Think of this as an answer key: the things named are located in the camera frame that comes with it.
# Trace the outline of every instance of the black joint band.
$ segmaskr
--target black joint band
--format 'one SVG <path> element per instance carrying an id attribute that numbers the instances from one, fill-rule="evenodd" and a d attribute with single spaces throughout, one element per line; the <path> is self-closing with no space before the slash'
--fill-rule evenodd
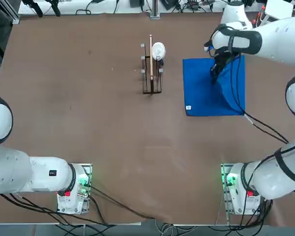
<path id="1" fill-rule="evenodd" d="M 65 192 L 71 192 L 73 190 L 73 187 L 74 187 L 74 184 L 76 182 L 76 178 L 77 178 L 77 173 L 75 172 L 75 169 L 73 167 L 73 165 L 71 163 L 68 163 L 69 167 L 71 168 L 71 171 L 72 171 L 72 180 L 69 184 L 69 186 L 63 190 L 63 191 L 58 191 L 58 194 L 60 196 L 64 196 Z"/>
<path id="2" fill-rule="evenodd" d="M 249 163 L 250 163 L 250 162 L 248 162 L 248 163 L 244 163 L 243 166 L 242 166 L 242 168 L 241 168 L 241 173 L 240 173 L 240 175 L 241 175 L 241 182 L 242 182 L 242 185 L 243 185 L 243 187 L 244 187 L 244 189 L 245 189 L 246 191 L 251 191 L 251 192 L 253 192 L 253 195 L 254 195 L 254 196 L 258 196 L 259 193 L 258 193 L 256 190 L 252 189 L 252 188 L 248 185 L 248 182 L 246 181 L 246 178 L 245 178 L 245 169 L 246 169 L 246 167 L 247 167 L 247 165 L 248 165 Z"/>
<path id="3" fill-rule="evenodd" d="M 274 155 L 281 170 L 286 174 L 286 176 L 288 176 L 295 182 L 295 174 L 288 168 L 288 166 L 284 162 L 284 159 L 281 155 L 281 149 L 277 150 Z"/>

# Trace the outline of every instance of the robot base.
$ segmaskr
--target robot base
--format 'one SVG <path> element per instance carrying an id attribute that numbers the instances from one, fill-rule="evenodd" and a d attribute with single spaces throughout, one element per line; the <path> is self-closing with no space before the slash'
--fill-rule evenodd
<path id="1" fill-rule="evenodd" d="M 227 216 L 228 213 L 242 215 L 244 209 L 244 201 L 246 190 L 241 181 L 241 168 L 243 163 L 237 164 L 221 164 L 221 175 L 224 189 L 224 199 L 226 204 Z M 245 215 L 258 215 L 254 213 L 260 205 L 261 196 L 248 196 L 246 198 Z"/>
<path id="2" fill-rule="evenodd" d="M 57 211 L 66 214 L 85 214 L 89 211 L 89 197 L 91 189 L 85 184 L 91 185 L 92 164 L 72 163 L 76 172 L 76 181 L 71 192 L 64 196 L 57 194 Z"/>

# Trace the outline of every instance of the black cable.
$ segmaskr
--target black cable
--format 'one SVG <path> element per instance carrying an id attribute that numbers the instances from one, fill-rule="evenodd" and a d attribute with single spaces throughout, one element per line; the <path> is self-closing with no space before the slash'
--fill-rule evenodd
<path id="1" fill-rule="evenodd" d="M 193 9 L 193 6 L 191 5 L 191 2 L 188 0 L 188 5 L 191 7 L 192 9 L 192 12 L 194 13 L 194 9 Z"/>
<path id="2" fill-rule="evenodd" d="M 12 203 L 12 204 L 14 204 L 14 205 L 16 205 L 18 207 L 22 207 L 22 208 L 25 208 L 25 209 L 28 209 L 28 210 L 36 211 L 38 213 L 46 213 L 45 211 L 37 210 L 35 208 L 31 208 L 31 207 L 24 206 L 22 204 L 16 203 L 15 201 L 11 200 L 10 198 L 8 198 L 7 196 L 5 196 L 4 194 L 0 194 L 0 196 L 2 196 L 7 201 L 9 201 L 10 203 Z M 100 222 L 97 222 L 97 221 L 94 221 L 94 220 L 90 220 L 90 219 L 87 219 L 87 218 L 79 217 L 79 216 L 76 216 L 76 215 L 66 214 L 66 213 L 63 213 L 63 212 L 50 211 L 49 213 L 56 214 L 56 215 L 67 215 L 67 216 L 71 216 L 71 217 L 76 218 L 76 219 L 79 219 L 79 220 L 85 220 L 85 221 L 88 221 L 88 222 L 91 222 L 91 223 L 94 223 L 94 224 L 104 225 L 103 223 L 100 223 Z"/>
<path id="3" fill-rule="evenodd" d="M 206 0 L 207 1 L 207 3 L 208 3 L 208 6 L 210 6 L 210 10 L 211 10 L 211 12 L 213 12 L 213 6 L 210 4 L 210 1 L 209 0 Z"/>
<path id="4" fill-rule="evenodd" d="M 28 206 L 28 207 L 35 207 L 35 208 L 38 208 L 42 211 L 44 211 L 45 213 L 47 213 L 49 216 L 51 216 L 53 219 L 55 219 L 57 222 L 59 222 L 61 225 L 68 225 L 68 226 L 71 226 L 71 227 L 75 227 L 74 225 L 71 225 L 62 215 L 58 215 L 61 219 L 63 219 L 63 221 L 66 223 L 66 224 L 63 224 L 59 219 L 57 219 L 56 217 L 54 217 L 51 213 L 47 212 L 47 211 L 50 211 L 50 212 L 53 212 L 51 209 L 49 208 L 46 208 L 46 207 L 40 207 L 36 204 L 34 204 L 33 202 L 31 202 L 30 200 L 28 200 L 27 198 L 24 198 L 22 197 L 25 201 L 28 201 L 30 204 L 27 204 L 25 202 L 22 202 L 21 200 L 17 199 L 12 193 L 10 193 L 10 196 L 18 203 L 20 204 L 23 204 L 25 206 Z"/>
<path id="5" fill-rule="evenodd" d="M 43 14 L 43 16 L 46 15 L 49 12 L 49 10 L 51 9 L 51 7 L 52 6 L 49 7 L 49 9 Z"/>
<path id="6" fill-rule="evenodd" d="M 254 227 L 258 226 L 261 223 L 261 221 L 264 218 L 266 218 L 266 216 L 267 216 L 267 214 L 266 214 L 266 203 L 267 203 L 267 201 L 264 201 L 262 203 L 262 205 L 259 205 L 259 207 L 257 208 L 257 210 L 255 212 L 253 212 L 253 214 L 250 216 L 250 219 L 246 222 L 245 225 L 242 225 L 242 226 L 233 226 L 233 228 L 235 228 L 235 231 L 241 231 L 241 230 L 246 229 L 246 228 L 254 228 Z M 257 219 L 250 224 L 250 221 L 252 220 L 252 218 L 254 217 L 254 215 L 259 210 L 260 210 L 260 213 L 257 216 Z"/>
<path id="7" fill-rule="evenodd" d="M 201 6 L 198 6 L 198 8 L 201 8 L 204 12 L 207 12 L 204 8 L 202 8 Z"/>
<path id="8" fill-rule="evenodd" d="M 91 228 L 91 229 L 94 230 L 94 231 L 96 231 L 96 232 L 97 232 L 96 234 L 100 234 L 100 235 L 102 235 L 102 236 L 105 236 L 105 235 L 103 234 L 102 231 L 96 229 L 95 227 L 90 226 L 90 225 L 87 225 L 87 227 L 88 227 L 88 228 Z"/>
<path id="9" fill-rule="evenodd" d="M 188 233 L 190 233 L 190 232 L 192 232 L 192 231 L 194 231 L 194 230 L 196 230 L 196 229 L 197 229 L 197 226 L 194 226 L 194 227 L 192 227 L 192 229 L 190 229 L 189 231 L 185 231 L 185 232 L 179 233 L 179 234 L 177 234 L 176 236 L 183 236 L 183 235 L 186 235 L 186 234 L 188 234 Z"/>
<path id="10" fill-rule="evenodd" d="M 79 11 L 85 11 L 85 14 L 86 14 L 86 15 L 91 15 L 92 12 L 91 12 L 90 10 L 88 10 L 88 7 L 89 7 L 89 5 L 92 4 L 92 3 L 94 3 L 93 0 L 90 1 L 90 2 L 87 4 L 87 6 L 86 6 L 85 9 L 78 9 L 78 10 L 76 10 L 76 11 L 75 11 L 75 15 L 77 15 Z"/>
<path id="11" fill-rule="evenodd" d="M 108 225 L 107 222 L 105 221 L 105 219 L 104 219 L 104 217 L 103 217 L 101 211 L 100 211 L 100 208 L 99 208 L 99 205 L 98 205 L 97 201 L 96 201 L 91 195 L 89 195 L 89 198 L 90 198 L 90 199 L 92 200 L 92 202 L 95 204 L 96 210 L 97 210 L 97 212 L 98 212 L 98 215 L 99 215 L 100 220 L 102 221 L 102 223 L 105 224 L 105 225 Z"/>
<path id="12" fill-rule="evenodd" d="M 179 0 L 179 1 L 177 2 L 177 4 L 174 6 L 174 8 L 173 8 L 173 10 L 172 10 L 171 13 L 173 13 L 174 10 L 176 10 L 176 9 L 177 9 L 177 10 L 181 10 L 180 2 L 181 2 L 181 0 Z"/>
<path id="13" fill-rule="evenodd" d="M 75 229 L 75 228 L 73 228 L 73 229 L 71 229 L 71 230 L 66 230 L 66 229 L 64 229 L 64 228 L 62 228 L 62 227 L 60 227 L 60 226 L 58 226 L 58 225 L 54 225 L 54 226 L 56 226 L 56 227 L 58 227 L 59 229 L 61 229 L 61 230 L 65 231 L 65 232 L 66 232 L 66 234 L 65 234 L 65 235 L 73 235 L 73 236 L 78 236 L 78 235 L 76 235 L 76 234 L 72 233 L 72 230 L 73 230 L 73 229 Z"/>
<path id="14" fill-rule="evenodd" d="M 83 227 L 83 225 L 78 225 L 78 226 L 76 226 L 76 227 L 70 229 L 69 232 L 67 232 L 64 236 L 69 235 L 73 230 L 75 230 L 76 228 L 80 228 L 80 227 Z"/>
<path id="15" fill-rule="evenodd" d="M 281 151 L 280 153 L 281 153 L 281 154 L 285 154 L 285 153 L 290 152 L 290 151 L 292 151 L 292 150 L 295 150 L 295 146 L 290 147 L 290 148 L 288 148 L 288 149 L 286 149 L 286 150 L 283 150 L 283 151 Z M 257 168 L 259 168 L 263 163 L 265 163 L 266 161 L 268 161 L 269 159 L 271 159 L 271 158 L 274 157 L 274 156 L 275 156 L 275 153 L 272 154 L 272 155 L 267 156 L 265 159 L 263 159 L 263 160 L 262 160 L 262 161 L 256 166 L 256 168 L 254 169 L 254 171 L 255 171 Z M 247 185 L 250 184 L 250 182 L 251 182 L 251 180 L 252 180 L 252 177 L 253 177 L 253 174 L 251 175 L 251 177 L 250 177 L 249 182 L 248 182 Z M 237 232 L 237 231 L 239 231 L 239 230 L 243 230 L 243 229 L 245 229 L 245 228 L 256 227 L 258 224 L 261 223 L 261 227 L 260 227 L 260 229 L 259 229 L 259 230 L 257 231 L 257 233 L 255 233 L 253 236 L 255 236 L 256 234 L 258 234 L 259 231 L 261 230 L 262 226 L 263 226 L 264 220 L 266 219 L 266 217 L 268 216 L 268 214 L 269 214 L 269 212 L 270 212 L 270 210 L 271 210 L 271 208 L 272 208 L 273 200 L 270 201 L 270 204 L 269 204 L 269 206 L 268 206 L 268 208 L 267 208 L 266 211 L 263 210 L 263 211 L 260 212 L 260 215 L 258 215 L 258 218 L 256 219 L 255 222 L 251 223 L 250 225 L 247 225 L 247 224 L 249 223 L 249 221 L 248 221 L 246 225 L 242 226 L 241 224 L 242 224 L 242 221 L 243 221 L 243 218 L 244 218 L 244 212 L 245 212 L 245 207 L 246 207 L 246 198 L 247 198 L 247 194 L 245 195 L 244 208 L 243 208 L 243 213 L 242 213 L 242 217 L 241 217 L 241 223 L 240 223 L 240 226 L 237 226 L 237 228 L 234 228 L 234 229 L 231 229 L 231 228 L 230 228 L 229 230 L 218 230 L 218 229 L 214 229 L 214 228 L 212 228 L 212 227 L 210 227 L 210 226 L 209 226 L 209 228 L 212 229 L 212 230 L 214 230 L 214 231 L 219 231 L 219 232 L 227 232 L 227 231 L 230 231 L 230 232 L 232 232 L 232 231 L 236 231 L 236 232 Z"/>
<path id="16" fill-rule="evenodd" d="M 179 226 L 175 226 L 177 229 L 179 229 L 179 230 L 192 230 L 194 227 L 191 227 L 191 228 L 189 228 L 189 229 L 185 229 L 185 228 L 181 228 L 181 227 L 179 227 Z"/>
<path id="17" fill-rule="evenodd" d="M 148 9 L 150 10 L 150 12 L 152 12 L 152 9 L 151 9 L 151 6 L 149 5 L 148 0 L 146 0 L 146 3 L 147 3 L 147 5 L 148 5 Z"/>
<path id="18" fill-rule="evenodd" d="M 239 66 L 240 66 L 240 61 L 241 61 L 240 59 L 241 59 L 241 54 L 239 54 L 238 68 L 239 68 Z M 281 140 L 280 138 L 274 136 L 274 135 L 269 134 L 268 132 L 264 131 L 263 129 L 261 129 L 260 127 L 258 127 L 257 125 L 254 124 L 254 126 L 257 127 L 259 130 L 265 132 L 266 134 L 269 134 L 271 137 L 274 137 L 274 138 L 276 138 L 277 140 L 279 140 L 279 141 L 281 141 L 281 142 L 283 142 L 283 143 L 285 143 L 285 144 L 289 143 L 288 140 L 287 140 L 283 135 L 281 135 L 278 131 L 276 131 L 274 128 L 272 128 L 272 127 L 269 126 L 268 124 L 266 124 L 266 123 L 260 121 L 259 119 L 255 118 L 254 116 L 252 116 L 252 115 L 250 115 L 249 113 L 247 113 L 247 112 L 241 107 L 241 105 L 239 104 L 239 102 L 236 100 L 236 97 L 235 97 L 235 94 L 234 94 L 234 91 L 233 91 L 233 85 L 232 85 L 233 61 L 234 61 L 234 57 L 232 57 L 232 59 L 231 59 L 230 83 L 231 83 L 231 92 L 232 92 L 232 95 L 233 95 L 233 97 L 234 97 L 234 100 L 235 100 L 236 105 L 241 109 L 241 111 L 243 112 L 243 114 L 247 115 L 247 116 L 250 117 L 251 119 L 257 121 L 257 122 L 260 123 L 260 124 L 262 124 L 263 126 L 269 128 L 270 130 L 272 130 L 273 132 L 275 132 L 278 136 L 280 136 L 282 140 Z"/>
<path id="19" fill-rule="evenodd" d="M 100 235 L 100 234 L 102 234 L 103 232 L 105 232 L 106 230 L 108 230 L 108 229 L 110 229 L 110 228 L 112 228 L 112 227 L 115 227 L 115 226 L 116 226 L 116 225 L 113 225 L 113 226 L 111 226 L 111 227 L 109 227 L 109 228 L 106 228 L 106 229 L 104 229 L 104 230 L 102 230 L 102 231 L 100 231 L 100 232 L 96 233 L 96 234 L 89 235 L 89 236 L 96 236 L 96 235 Z"/>
<path id="20" fill-rule="evenodd" d="M 119 0 L 116 0 L 116 7 L 114 8 L 114 11 L 113 11 L 113 13 L 116 13 L 116 10 L 117 10 L 118 3 L 119 3 Z"/>
<path id="21" fill-rule="evenodd" d="M 255 223 L 256 222 L 253 222 L 253 223 L 251 223 L 250 225 L 249 225 L 249 223 L 250 223 L 250 221 L 252 220 L 252 218 L 253 218 L 253 216 L 257 213 L 257 211 L 259 210 L 259 208 L 260 208 L 260 206 L 257 208 L 257 210 L 251 215 L 251 217 L 250 217 L 250 219 L 247 221 L 247 223 L 244 225 L 244 226 L 242 226 L 242 227 L 240 227 L 240 226 L 233 226 L 233 227 L 238 227 L 238 228 L 235 228 L 235 229 L 231 229 L 231 227 L 230 227 L 230 229 L 229 230 L 218 230 L 218 229 L 214 229 L 214 228 L 212 228 L 211 226 L 208 226 L 210 229 L 212 229 L 212 230 L 214 230 L 214 231 L 218 231 L 218 232 L 229 232 L 229 231 L 240 231 L 240 230 L 243 230 L 244 228 L 253 228 L 253 227 L 255 227 L 255 226 L 257 226 L 257 225 L 255 225 Z"/>
<path id="22" fill-rule="evenodd" d="M 226 28 L 227 28 L 227 29 L 232 29 L 232 30 L 236 30 L 236 31 L 238 31 L 237 29 L 234 29 L 233 27 L 230 27 L 230 26 L 224 26 L 223 29 L 226 29 Z M 216 33 L 216 30 L 214 30 L 213 33 L 211 34 L 211 37 L 210 37 L 209 42 L 212 41 L 212 36 L 213 36 L 215 33 Z M 256 119 L 255 117 L 253 117 L 252 115 L 250 115 L 249 113 L 247 113 L 247 112 L 246 112 L 241 106 L 239 106 L 237 100 L 235 99 L 235 95 L 234 95 L 233 87 L 232 87 L 233 60 L 234 60 L 234 57 L 232 57 L 232 59 L 231 59 L 230 80 L 231 80 L 232 94 L 233 94 L 233 97 L 234 97 L 234 100 L 235 100 L 236 104 L 238 105 L 238 107 L 241 109 L 241 111 L 242 111 L 245 115 L 247 115 L 247 116 L 250 117 L 251 119 L 257 121 L 258 123 L 262 124 L 263 126 L 269 128 L 270 130 L 272 130 L 273 132 L 275 132 L 278 136 L 280 136 L 281 139 L 284 140 L 284 143 L 288 143 L 288 140 L 287 140 L 283 135 L 281 135 L 278 131 L 276 131 L 274 128 L 270 127 L 268 124 L 266 124 L 266 123 L 260 121 L 259 119 Z"/>
<path id="23" fill-rule="evenodd" d="M 124 209 L 127 209 L 128 211 L 132 212 L 132 213 L 135 214 L 135 215 L 138 215 L 138 216 L 140 216 L 140 217 L 142 217 L 142 218 L 145 218 L 145 219 L 153 219 L 153 220 L 155 219 L 154 217 L 146 216 L 146 215 L 144 215 L 144 214 L 141 214 L 141 213 L 139 213 L 139 212 L 137 212 L 137 211 L 135 211 L 135 210 L 129 208 L 128 206 L 126 206 L 126 205 L 122 204 L 121 202 L 119 202 L 119 201 L 113 199 L 112 197 L 110 197 L 109 195 L 107 195 L 106 193 L 102 192 L 101 190 L 95 188 L 95 187 L 92 186 L 92 185 L 85 184 L 84 186 L 86 186 L 86 187 L 90 187 L 90 188 L 94 189 L 95 191 L 97 191 L 97 192 L 99 192 L 100 194 L 104 195 L 104 196 L 107 197 L 108 199 L 112 200 L 115 204 L 119 205 L 120 207 L 123 207 Z"/>
<path id="24" fill-rule="evenodd" d="M 183 10 L 186 8 L 186 6 L 187 6 L 187 3 L 184 3 L 182 6 L 182 9 L 178 11 L 178 13 L 183 13 Z"/>
<path id="25" fill-rule="evenodd" d="M 266 130 L 262 129 L 261 127 L 257 126 L 256 124 L 253 123 L 253 126 L 256 127 L 257 129 L 261 130 L 262 132 L 264 132 L 264 133 L 270 135 L 271 137 L 277 139 L 278 141 L 281 141 L 282 143 L 287 144 L 284 140 L 282 140 L 282 139 L 278 138 L 277 136 L 275 136 L 275 135 L 273 135 L 273 134 L 267 132 Z"/>

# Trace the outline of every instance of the floor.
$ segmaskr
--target floor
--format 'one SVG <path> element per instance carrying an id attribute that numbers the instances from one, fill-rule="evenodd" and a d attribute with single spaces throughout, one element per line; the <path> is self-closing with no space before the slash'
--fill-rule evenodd
<path id="1" fill-rule="evenodd" d="M 241 234 L 244 236 L 253 235 L 257 229 L 243 230 Z M 9 236 L 9 235 L 22 235 L 22 236 L 63 236 L 66 234 L 65 231 L 60 230 L 54 225 L 0 225 L 0 236 Z M 83 234 L 83 228 L 77 228 L 72 231 L 74 234 L 83 236 L 83 235 L 92 235 L 96 231 L 86 228 L 85 234 Z M 154 221 L 143 222 L 141 226 L 130 226 L 130 225 L 119 225 L 114 227 L 105 233 L 104 236 L 159 236 L 160 233 L 156 230 Z M 225 232 L 216 232 L 209 229 L 207 226 L 198 227 L 195 231 L 188 233 L 188 236 L 223 236 Z M 277 228 L 277 227 L 268 227 L 264 226 L 258 236 L 295 236 L 295 228 Z"/>
<path id="2" fill-rule="evenodd" d="M 11 3 L 17 8 L 18 2 L 20 0 L 11 0 Z M 0 46 L 5 49 L 6 44 L 8 42 L 9 34 L 11 31 L 11 26 L 9 23 L 9 19 L 0 12 Z M 23 235 L 23 236 L 61 236 L 64 235 L 65 232 L 55 227 L 54 225 L 0 225 L 0 236 L 9 236 L 9 235 Z M 76 235 L 91 235 L 94 232 L 90 228 L 86 228 L 86 233 L 83 234 L 83 228 L 78 228 L 74 230 Z M 252 235 L 256 232 L 256 229 L 244 230 L 242 234 L 244 235 Z M 155 227 L 154 221 L 146 221 L 141 224 L 141 226 L 130 226 L 130 225 L 120 225 L 115 228 L 110 229 L 105 232 L 105 236 L 159 236 L 159 232 Z M 189 236 L 197 236 L 197 235 L 214 235 L 214 236 L 222 236 L 225 235 L 225 232 L 216 232 L 209 229 L 206 226 L 198 227 L 195 231 L 189 233 Z M 259 236 L 295 236 L 295 228 L 276 228 L 276 227 L 268 227 L 264 226 L 263 229 L 258 234 Z"/>

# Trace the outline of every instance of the white cable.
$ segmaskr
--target white cable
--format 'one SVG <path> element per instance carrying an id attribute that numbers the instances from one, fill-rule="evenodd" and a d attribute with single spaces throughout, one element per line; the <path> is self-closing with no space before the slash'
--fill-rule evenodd
<path id="1" fill-rule="evenodd" d="M 192 231 L 196 230 L 197 229 L 197 226 L 194 226 L 192 229 L 190 229 L 189 231 L 185 232 L 185 233 L 182 233 L 180 234 L 180 236 L 183 236 L 183 235 L 186 235 L 188 233 L 191 233 Z"/>
<path id="2" fill-rule="evenodd" d="M 157 231 L 158 231 L 159 233 L 161 233 L 161 235 L 162 235 L 162 229 L 160 230 L 160 229 L 158 228 L 158 225 L 157 225 L 157 221 L 156 221 L 156 220 L 155 220 L 155 226 L 156 226 Z"/>
<path id="3" fill-rule="evenodd" d="M 224 186 L 224 188 L 223 188 L 223 190 L 222 190 L 222 195 L 221 195 L 221 199 L 220 199 L 220 203 L 219 203 L 219 207 L 218 207 L 217 218 L 216 218 L 216 221 L 215 221 L 214 226 L 217 225 L 218 217 L 219 217 L 219 213 L 220 213 L 220 209 L 221 209 L 222 200 L 224 199 L 224 192 L 225 192 L 225 190 L 226 190 L 226 183 L 225 183 L 225 180 L 224 180 L 224 184 L 225 184 L 225 186 Z"/>
<path id="4" fill-rule="evenodd" d="M 163 231 L 162 234 L 165 234 L 168 230 L 172 230 L 173 228 L 176 228 L 175 226 L 170 226 L 167 229 L 165 229 L 165 231 Z"/>
<path id="5" fill-rule="evenodd" d="M 151 9 L 151 7 L 150 7 L 150 5 L 149 5 L 148 0 L 146 0 L 146 3 L 147 3 L 147 5 L 148 5 L 149 10 L 152 11 L 152 9 Z"/>
<path id="6" fill-rule="evenodd" d="M 251 122 L 251 124 L 254 124 L 253 121 L 250 119 L 250 117 L 248 117 L 246 114 L 243 115 L 249 122 Z"/>
<path id="7" fill-rule="evenodd" d="M 178 228 L 178 230 L 181 230 L 181 231 L 189 231 L 189 230 L 192 230 L 193 228 L 191 228 L 191 229 L 183 229 L 183 228 Z"/>

